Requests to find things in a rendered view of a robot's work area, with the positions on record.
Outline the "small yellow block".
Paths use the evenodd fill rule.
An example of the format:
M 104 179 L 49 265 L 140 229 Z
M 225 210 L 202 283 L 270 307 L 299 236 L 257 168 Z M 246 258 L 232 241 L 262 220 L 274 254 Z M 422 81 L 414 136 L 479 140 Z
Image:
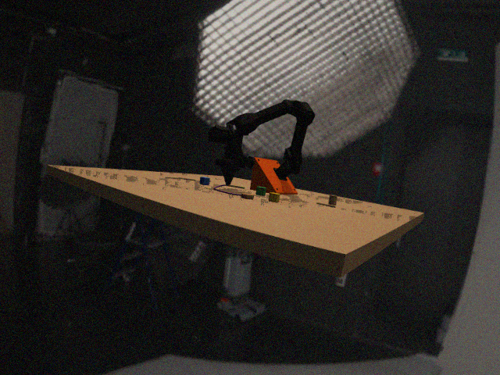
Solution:
M 279 202 L 280 194 L 271 192 L 269 195 L 269 202 Z

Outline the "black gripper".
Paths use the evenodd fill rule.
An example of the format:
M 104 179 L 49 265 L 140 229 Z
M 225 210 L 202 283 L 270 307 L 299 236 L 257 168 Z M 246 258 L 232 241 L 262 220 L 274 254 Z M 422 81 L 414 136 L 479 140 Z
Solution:
M 224 147 L 224 150 L 226 150 L 225 157 L 217 158 L 215 165 L 221 166 L 220 168 L 222 170 L 225 183 L 229 186 L 235 173 L 240 170 L 238 167 L 245 168 L 245 165 L 235 163 L 238 152 L 242 152 L 241 146 L 227 145 Z

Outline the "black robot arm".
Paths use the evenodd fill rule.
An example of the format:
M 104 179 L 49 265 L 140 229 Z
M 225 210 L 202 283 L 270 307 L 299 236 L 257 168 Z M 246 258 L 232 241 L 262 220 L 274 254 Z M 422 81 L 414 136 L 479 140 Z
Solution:
M 272 119 L 276 119 L 284 114 L 291 114 L 296 117 L 294 137 L 291 147 L 284 151 L 285 162 L 278 168 L 273 168 L 280 180 L 288 180 L 287 177 L 292 174 L 297 174 L 300 171 L 302 164 L 302 144 L 305 139 L 307 126 L 313 122 L 315 113 L 307 102 L 292 101 L 289 99 L 283 100 L 281 103 L 273 105 L 267 109 L 262 109 L 255 113 L 245 113 L 236 116 L 234 119 L 226 123 L 227 127 L 215 125 L 209 129 L 209 141 L 222 143 L 227 145 L 241 146 L 243 135 L 248 136 L 258 126 Z M 233 128 L 233 125 L 236 129 Z M 243 164 L 248 168 L 255 165 L 254 158 L 243 155 L 239 151 L 235 163 Z

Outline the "green block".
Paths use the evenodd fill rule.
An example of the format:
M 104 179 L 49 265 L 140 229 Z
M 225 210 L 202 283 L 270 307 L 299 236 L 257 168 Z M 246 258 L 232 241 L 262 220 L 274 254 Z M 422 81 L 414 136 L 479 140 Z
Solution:
M 255 194 L 256 195 L 261 195 L 261 196 L 266 195 L 266 187 L 257 187 Z

